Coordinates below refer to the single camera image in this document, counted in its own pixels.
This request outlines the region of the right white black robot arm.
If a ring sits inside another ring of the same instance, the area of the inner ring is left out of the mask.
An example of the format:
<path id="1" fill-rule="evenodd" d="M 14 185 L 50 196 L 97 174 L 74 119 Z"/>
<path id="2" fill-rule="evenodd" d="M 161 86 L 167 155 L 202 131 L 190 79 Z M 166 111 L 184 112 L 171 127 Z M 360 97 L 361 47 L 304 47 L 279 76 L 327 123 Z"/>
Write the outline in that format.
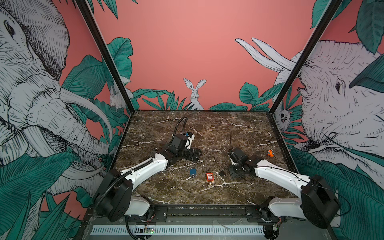
<path id="1" fill-rule="evenodd" d="M 341 208 L 336 192 L 321 176 L 297 174 L 278 167 L 256 155 L 247 156 L 240 148 L 228 152 L 231 164 L 229 173 L 233 179 L 244 176 L 270 181 L 295 198 L 272 197 L 261 208 L 262 219 L 269 217 L 293 217 L 305 219 L 320 229 L 327 229 Z"/>

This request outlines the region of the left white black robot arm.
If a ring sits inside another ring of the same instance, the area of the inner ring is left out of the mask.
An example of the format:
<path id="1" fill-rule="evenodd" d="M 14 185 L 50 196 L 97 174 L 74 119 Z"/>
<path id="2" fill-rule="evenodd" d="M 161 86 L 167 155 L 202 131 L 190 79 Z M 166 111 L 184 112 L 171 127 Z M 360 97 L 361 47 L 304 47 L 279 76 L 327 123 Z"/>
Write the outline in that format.
<path id="1" fill-rule="evenodd" d="M 156 148 L 144 162 L 123 171 L 110 170 L 94 196 L 93 217 L 106 217 L 110 222 L 132 215 L 142 222 L 152 220 L 155 216 L 154 204 L 145 197 L 133 196 L 133 191 L 178 161 L 197 162 L 202 151 L 192 148 L 194 139 L 195 135 L 191 132 L 176 134 L 164 147 Z"/>

